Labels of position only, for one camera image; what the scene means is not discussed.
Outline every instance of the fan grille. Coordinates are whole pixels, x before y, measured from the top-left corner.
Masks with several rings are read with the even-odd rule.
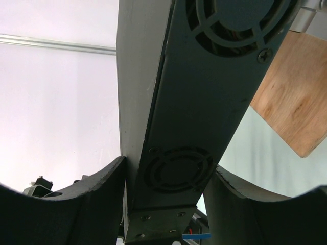
[[[183,147],[156,154],[145,171],[144,180],[154,191],[177,193],[198,189],[213,169],[209,152]]]
[[[297,0],[275,0],[268,13],[247,30],[224,26],[215,0],[185,0],[188,23],[197,42],[210,53],[222,57],[248,55],[268,44],[293,17]]]

